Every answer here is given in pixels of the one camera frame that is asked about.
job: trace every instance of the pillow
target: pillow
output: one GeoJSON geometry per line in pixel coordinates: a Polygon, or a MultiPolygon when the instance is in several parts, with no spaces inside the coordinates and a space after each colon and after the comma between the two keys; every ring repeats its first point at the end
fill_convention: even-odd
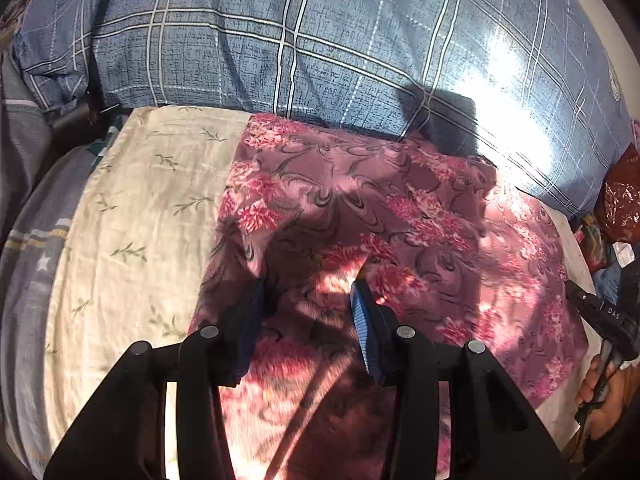
{"type": "Polygon", "coordinates": [[[568,216],[632,141],[576,0],[33,0],[14,45],[42,107],[91,71],[107,104],[420,130],[568,216]]]}

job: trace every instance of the bed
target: bed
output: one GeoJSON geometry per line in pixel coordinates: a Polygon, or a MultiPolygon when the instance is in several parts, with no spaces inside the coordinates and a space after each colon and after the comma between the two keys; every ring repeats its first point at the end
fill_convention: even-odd
{"type": "MultiPolygon", "coordinates": [[[[24,221],[5,242],[2,283],[8,290],[27,269],[31,288],[14,285],[3,305],[1,367],[12,371],[2,377],[2,421],[37,476],[131,341],[167,344],[186,334],[234,157],[220,139],[237,143],[257,112],[387,139],[418,132],[443,153],[480,157],[545,203],[568,277],[593,291],[567,217],[593,205],[610,163],[632,142],[627,107],[639,104],[640,79],[630,78],[638,64],[619,48],[624,40],[605,50],[596,33],[615,30],[612,18],[577,0],[350,0],[348,11],[332,1],[31,0],[12,45],[22,96],[3,95],[3,110],[12,111],[8,100],[32,103],[36,115],[68,105],[90,80],[106,105],[136,108],[106,159],[93,173],[77,171],[73,186],[54,171],[34,192],[43,155],[25,148],[35,156],[30,180],[20,181],[16,205],[3,204],[7,233],[18,216],[24,221]],[[174,106],[145,108],[163,105],[174,106]],[[190,120],[193,107],[208,119],[190,120]],[[140,150],[151,162],[136,163],[140,150]],[[68,189],[49,220],[38,216],[46,185],[68,189]],[[137,196],[153,197],[151,206],[136,209],[137,196]],[[146,230],[126,233],[127,209],[147,219],[146,230]],[[76,260],[64,240],[80,237],[81,226],[113,247],[76,260]],[[12,244],[35,251],[23,267],[12,244]],[[140,303],[148,307],[138,311],[140,303]],[[92,309],[102,314],[85,323],[92,309]],[[136,322],[124,330],[131,312],[136,322]],[[102,322],[112,323],[113,338],[92,336],[102,322]],[[92,357],[65,360],[71,340],[92,357]]],[[[559,447],[575,431],[567,407],[599,348],[585,332],[588,350],[538,408],[559,447]]]]}

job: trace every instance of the handheld tool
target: handheld tool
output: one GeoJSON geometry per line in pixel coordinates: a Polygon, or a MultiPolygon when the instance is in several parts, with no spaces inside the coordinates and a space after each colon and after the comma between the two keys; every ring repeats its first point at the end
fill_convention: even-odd
{"type": "Polygon", "coordinates": [[[616,305],[585,292],[571,280],[564,282],[569,302],[602,338],[598,382],[593,390],[593,400],[581,404],[575,414],[575,421],[581,426],[607,396],[607,383],[611,376],[608,370],[612,367],[615,373],[624,361],[633,361],[640,354],[639,276],[640,258],[636,258],[622,269],[616,305]]]}

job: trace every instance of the gray cloth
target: gray cloth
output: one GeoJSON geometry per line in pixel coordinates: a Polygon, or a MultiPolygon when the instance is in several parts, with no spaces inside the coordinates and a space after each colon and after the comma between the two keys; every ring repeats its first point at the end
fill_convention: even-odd
{"type": "Polygon", "coordinates": [[[0,54],[0,242],[36,184],[51,130],[8,52],[0,54]]]}
{"type": "Polygon", "coordinates": [[[44,409],[49,297],[71,219],[95,155],[75,148],[47,172],[22,208],[0,257],[0,369],[4,432],[38,478],[51,455],[44,409]]]}

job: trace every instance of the cream bedsheet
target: cream bedsheet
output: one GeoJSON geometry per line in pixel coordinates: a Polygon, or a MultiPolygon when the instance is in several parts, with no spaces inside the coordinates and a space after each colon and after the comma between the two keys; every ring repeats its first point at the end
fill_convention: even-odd
{"type": "MultiPolygon", "coordinates": [[[[132,342],[157,347],[184,338],[248,118],[214,108],[137,109],[90,178],[60,260],[47,323],[44,383],[53,449],[132,342]]],[[[593,291],[566,218],[549,213],[569,276],[593,291]]],[[[567,407],[583,372],[577,370],[538,410],[561,447],[574,432],[567,407]]],[[[173,389],[168,401],[175,402],[173,389]]],[[[166,420],[166,455],[167,477],[178,478],[173,415],[166,420]]]]}

